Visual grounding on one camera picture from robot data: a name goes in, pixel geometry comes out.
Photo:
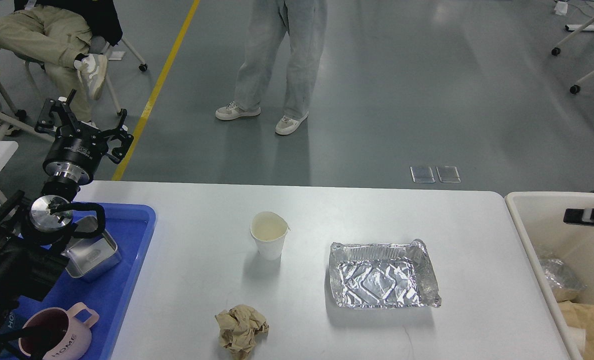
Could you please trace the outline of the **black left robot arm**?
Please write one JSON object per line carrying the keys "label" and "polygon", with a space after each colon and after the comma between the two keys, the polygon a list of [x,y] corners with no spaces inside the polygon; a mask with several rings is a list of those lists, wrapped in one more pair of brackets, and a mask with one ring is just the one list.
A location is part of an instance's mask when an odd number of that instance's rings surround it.
{"label": "black left robot arm", "polygon": [[[79,121],[71,111],[73,89],[66,98],[46,99],[35,132],[54,137],[43,169],[48,178],[39,197],[17,191],[0,207],[0,330],[19,299],[42,301],[69,262],[71,239],[91,239],[106,228],[105,208],[76,202],[80,187],[91,183],[103,157],[123,161],[134,141],[121,116],[113,129],[100,130]],[[0,332],[0,353],[20,360],[40,360],[56,331],[44,325]]]}

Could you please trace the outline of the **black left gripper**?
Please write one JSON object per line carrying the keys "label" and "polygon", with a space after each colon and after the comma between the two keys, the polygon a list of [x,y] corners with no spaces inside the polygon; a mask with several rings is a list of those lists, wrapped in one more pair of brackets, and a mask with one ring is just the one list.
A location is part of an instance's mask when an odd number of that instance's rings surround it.
{"label": "black left gripper", "polygon": [[94,130],[89,138],[74,137],[83,133],[83,125],[71,109],[76,90],[57,100],[47,98],[39,112],[34,131],[56,138],[42,164],[48,176],[63,176],[78,185],[94,180],[102,157],[118,165],[124,160],[134,141],[124,124],[127,109],[119,111],[118,125],[113,129]]}

